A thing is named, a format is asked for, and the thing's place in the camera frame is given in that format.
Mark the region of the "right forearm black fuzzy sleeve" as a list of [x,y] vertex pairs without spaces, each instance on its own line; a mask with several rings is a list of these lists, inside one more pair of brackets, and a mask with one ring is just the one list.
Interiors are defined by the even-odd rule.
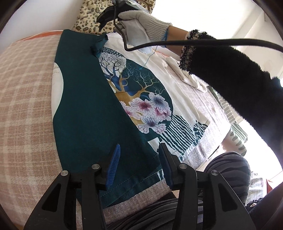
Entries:
[[179,67],[214,88],[247,120],[282,163],[282,86],[278,78],[229,47],[174,47]]

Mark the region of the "right hand in grey glove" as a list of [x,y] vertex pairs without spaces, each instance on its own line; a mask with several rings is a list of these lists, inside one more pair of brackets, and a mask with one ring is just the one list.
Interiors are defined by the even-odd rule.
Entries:
[[126,11],[119,14],[120,22],[114,31],[125,35],[127,44],[136,47],[146,43],[166,41],[171,23],[163,22],[144,11]]

